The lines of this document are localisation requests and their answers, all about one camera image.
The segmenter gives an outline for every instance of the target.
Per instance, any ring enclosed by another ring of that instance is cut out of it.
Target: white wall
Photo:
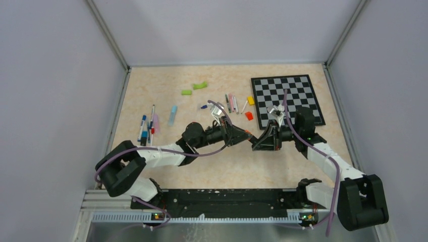
[[[84,1],[0,3],[0,241],[69,241],[124,70]]]
[[[131,66],[324,62],[357,0],[95,0]]]
[[[371,1],[332,73],[400,241],[426,241],[428,1]]]

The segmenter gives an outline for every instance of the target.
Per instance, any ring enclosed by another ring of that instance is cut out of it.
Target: robotic arm
[[[315,133],[311,109],[305,107],[298,109],[293,127],[306,142],[328,154],[327,157],[300,142],[289,128],[281,127],[284,120],[283,106],[269,107],[268,111],[275,120],[270,120],[265,132],[256,138],[250,132],[230,124],[225,116],[220,117],[222,111],[215,107],[212,111],[215,119],[212,127],[204,130],[201,124],[190,123],[175,144],[155,147],[154,150],[128,152],[101,170],[99,178],[111,197],[126,194],[139,197],[156,206],[161,202],[163,192],[153,179],[139,176],[145,168],[190,164],[197,156],[189,154],[197,155],[196,149],[220,141],[225,142],[223,146],[225,148],[248,140],[252,143],[253,151],[280,150],[282,142],[294,141],[296,149],[305,158],[318,165],[332,180],[336,177],[336,167],[328,157],[337,161],[340,168],[340,186],[335,213],[347,230],[386,223],[389,220],[380,178],[374,174],[364,174],[336,154],[326,140]],[[122,142],[101,160],[95,169],[99,170],[114,155],[136,147],[131,141]],[[301,203],[313,202],[328,208],[332,202],[333,188],[317,179],[303,179],[298,185],[297,195]]]

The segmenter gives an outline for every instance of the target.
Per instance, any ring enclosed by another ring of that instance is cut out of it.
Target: beige table surface
[[[152,105],[159,116],[160,133],[155,134],[154,145],[176,142],[190,122],[210,126],[209,109],[197,111],[198,103],[208,99],[225,104],[225,93],[233,93],[238,106],[252,95],[250,79],[308,74],[326,120],[316,128],[330,146],[350,163],[348,149],[321,64],[304,65],[242,65],[242,66],[180,66],[132,68],[113,147],[123,140],[137,144],[143,114],[150,117]],[[194,90],[191,96],[182,96],[181,90],[191,89],[192,83],[208,82],[208,87]],[[173,127],[167,125],[173,105],[178,106]],[[233,123],[249,130],[256,137],[258,129],[255,106],[246,111],[254,115],[248,121],[245,115],[231,113]],[[214,151],[223,142],[199,149],[199,153]],[[302,178],[319,178],[332,186],[333,182],[312,162],[294,148],[294,142],[283,142],[280,151],[251,151],[251,143],[242,142],[228,147],[217,155],[199,157],[181,167],[164,166],[146,169],[144,177],[155,179],[162,188],[295,188]]]

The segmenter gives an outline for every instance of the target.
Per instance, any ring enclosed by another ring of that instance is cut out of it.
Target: green object
[[[192,90],[181,90],[181,95],[192,95]]]
[[[202,89],[208,86],[207,82],[202,82],[201,84],[193,84],[193,90]]]

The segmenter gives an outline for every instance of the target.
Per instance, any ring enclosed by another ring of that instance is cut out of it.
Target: red block
[[[246,112],[245,116],[247,116],[248,121],[253,120],[253,114],[251,112]]]

